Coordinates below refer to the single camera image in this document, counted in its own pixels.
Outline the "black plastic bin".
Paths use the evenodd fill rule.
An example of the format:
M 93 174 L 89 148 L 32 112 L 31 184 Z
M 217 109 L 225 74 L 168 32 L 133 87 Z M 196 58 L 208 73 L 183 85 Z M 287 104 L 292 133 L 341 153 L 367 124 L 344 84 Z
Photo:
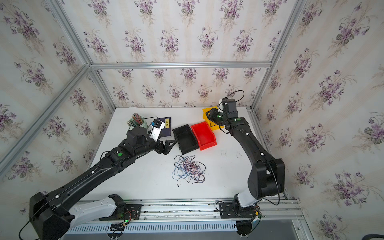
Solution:
M 186 155 L 187 153 L 199 149 L 198 141 L 188 124 L 175 128 L 172 132 L 182 155 Z

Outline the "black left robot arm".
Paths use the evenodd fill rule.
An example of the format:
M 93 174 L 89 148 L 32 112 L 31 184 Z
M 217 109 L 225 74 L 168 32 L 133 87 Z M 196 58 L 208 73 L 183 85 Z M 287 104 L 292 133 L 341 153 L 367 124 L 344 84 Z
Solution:
M 106 152 L 98 163 L 62 187 L 30 198 L 29 221 L 40 240 L 58 240 L 76 223 L 88 222 L 73 206 L 104 181 L 121 173 L 151 151 L 167 155 L 176 140 L 154 140 L 143 127 L 127 131 L 126 139 Z

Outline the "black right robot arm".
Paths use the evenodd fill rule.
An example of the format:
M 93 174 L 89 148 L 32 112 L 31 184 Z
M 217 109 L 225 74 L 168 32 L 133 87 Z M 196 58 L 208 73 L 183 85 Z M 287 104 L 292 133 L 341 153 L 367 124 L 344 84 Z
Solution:
M 274 158 L 252 133 L 247 120 L 238 112 L 224 113 L 213 108 L 206 112 L 208 120 L 234 137 L 245 151 L 251 163 L 247 180 L 248 188 L 236 194 L 234 202 L 239 208 L 247 208 L 265 197 L 282 194 L 285 190 L 285 163 Z

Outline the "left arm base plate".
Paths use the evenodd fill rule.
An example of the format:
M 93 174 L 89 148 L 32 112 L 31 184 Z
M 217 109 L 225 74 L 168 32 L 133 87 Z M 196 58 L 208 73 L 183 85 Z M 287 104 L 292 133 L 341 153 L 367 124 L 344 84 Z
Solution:
M 128 204 L 124 207 L 117 207 L 111 216 L 99 218 L 99 221 L 139 220 L 141 209 L 141 204 Z

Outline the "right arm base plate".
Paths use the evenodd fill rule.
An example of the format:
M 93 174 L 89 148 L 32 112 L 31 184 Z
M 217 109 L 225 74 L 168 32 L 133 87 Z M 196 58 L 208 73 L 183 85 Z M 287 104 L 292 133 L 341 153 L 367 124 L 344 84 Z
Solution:
M 251 219 L 257 216 L 260 210 L 258 205 L 242 208 L 238 204 L 223 201 L 216 202 L 215 208 L 219 212 L 221 219 Z

